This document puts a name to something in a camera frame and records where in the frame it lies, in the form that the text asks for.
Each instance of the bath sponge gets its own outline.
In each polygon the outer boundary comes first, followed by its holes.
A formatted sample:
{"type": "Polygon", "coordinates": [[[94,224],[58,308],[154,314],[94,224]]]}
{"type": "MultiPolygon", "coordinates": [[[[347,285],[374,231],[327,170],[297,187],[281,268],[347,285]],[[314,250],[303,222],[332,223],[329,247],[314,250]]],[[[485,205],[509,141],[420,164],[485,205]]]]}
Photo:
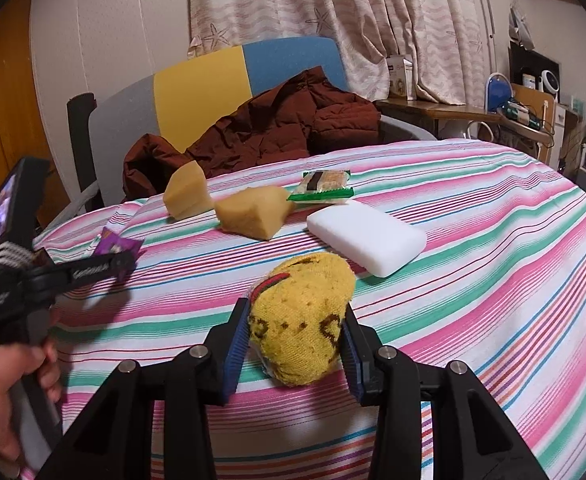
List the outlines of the bath sponge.
{"type": "Polygon", "coordinates": [[[249,315],[251,343],[269,373],[288,386],[326,374],[354,290],[355,275],[337,254],[298,256],[270,272],[251,293],[249,315]]]}
{"type": "Polygon", "coordinates": [[[215,214],[224,231],[270,240],[295,209],[288,197],[278,186],[247,187],[215,202],[215,214]]]}
{"type": "Polygon", "coordinates": [[[206,177],[195,160],[184,164],[171,175],[163,199],[169,215],[176,220],[199,215],[213,208],[206,177]]]}

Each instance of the metal screw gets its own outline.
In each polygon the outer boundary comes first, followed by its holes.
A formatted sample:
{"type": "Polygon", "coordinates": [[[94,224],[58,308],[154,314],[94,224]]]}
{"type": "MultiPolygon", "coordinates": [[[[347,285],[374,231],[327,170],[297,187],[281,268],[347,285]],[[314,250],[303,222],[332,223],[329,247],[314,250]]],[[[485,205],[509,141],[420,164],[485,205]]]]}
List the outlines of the metal screw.
{"type": "Polygon", "coordinates": [[[206,348],[204,345],[195,345],[189,348],[189,354],[191,357],[195,357],[197,359],[202,359],[202,357],[206,357],[209,353],[209,349],[206,348]]]}
{"type": "Polygon", "coordinates": [[[381,346],[377,350],[377,355],[382,357],[382,359],[394,359],[395,356],[397,355],[397,350],[395,348],[393,348],[392,346],[385,345],[385,346],[381,346]]]}
{"type": "Polygon", "coordinates": [[[458,375],[464,375],[468,370],[467,364],[462,361],[451,361],[449,366],[451,367],[451,371],[458,375]]]}
{"type": "Polygon", "coordinates": [[[135,361],[131,361],[131,359],[127,359],[126,361],[122,361],[119,365],[118,365],[118,370],[120,372],[122,372],[123,374],[129,374],[131,373],[133,370],[135,370],[135,366],[137,366],[135,364],[135,361]]]}

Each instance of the snack package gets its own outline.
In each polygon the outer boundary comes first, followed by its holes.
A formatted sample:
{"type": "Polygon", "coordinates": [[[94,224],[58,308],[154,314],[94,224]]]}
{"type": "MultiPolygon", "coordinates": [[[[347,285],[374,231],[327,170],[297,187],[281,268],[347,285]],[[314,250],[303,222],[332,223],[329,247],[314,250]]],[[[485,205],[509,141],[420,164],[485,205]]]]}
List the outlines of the snack package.
{"type": "MultiPolygon", "coordinates": [[[[110,229],[102,229],[100,234],[100,241],[93,251],[93,256],[96,254],[121,253],[121,251],[130,250],[133,257],[137,260],[139,257],[139,250],[142,247],[144,240],[133,240],[132,238],[123,238],[116,235],[110,229]]],[[[126,277],[126,272],[118,276],[118,281],[122,281],[126,277]]]]}
{"type": "Polygon", "coordinates": [[[320,170],[304,173],[302,182],[289,196],[291,202],[300,204],[341,204],[353,197],[355,192],[346,183],[350,171],[320,170]]]}

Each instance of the wooden cabinet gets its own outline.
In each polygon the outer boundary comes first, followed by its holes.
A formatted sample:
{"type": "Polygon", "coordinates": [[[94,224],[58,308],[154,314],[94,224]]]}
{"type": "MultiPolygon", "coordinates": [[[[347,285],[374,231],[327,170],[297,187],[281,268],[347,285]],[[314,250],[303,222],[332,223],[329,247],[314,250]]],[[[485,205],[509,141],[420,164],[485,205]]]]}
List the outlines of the wooden cabinet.
{"type": "MultiPolygon", "coordinates": [[[[29,48],[30,0],[0,10],[0,184],[24,155],[52,160],[39,115],[29,48]]],[[[46,226],[69,203],[51,163],[38,221],[46,226]]]]}

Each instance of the human hand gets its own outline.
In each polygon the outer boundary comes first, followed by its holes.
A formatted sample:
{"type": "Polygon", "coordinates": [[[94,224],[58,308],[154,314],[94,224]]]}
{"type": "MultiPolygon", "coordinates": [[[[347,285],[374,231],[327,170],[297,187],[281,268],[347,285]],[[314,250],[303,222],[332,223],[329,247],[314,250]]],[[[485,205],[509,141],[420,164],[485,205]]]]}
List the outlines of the human hand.
{"type": "Polygon", "coordinates": [[[53,340],[47,339],[41,348],[22,344],[0,346],[0,458],[9,463],[15,463],[21,453],[20,444],[10,427],[12,406],[9,390],[22,376],[33,372],[36,372],[48,398],[57,402],[62,387],[53,340]]]}

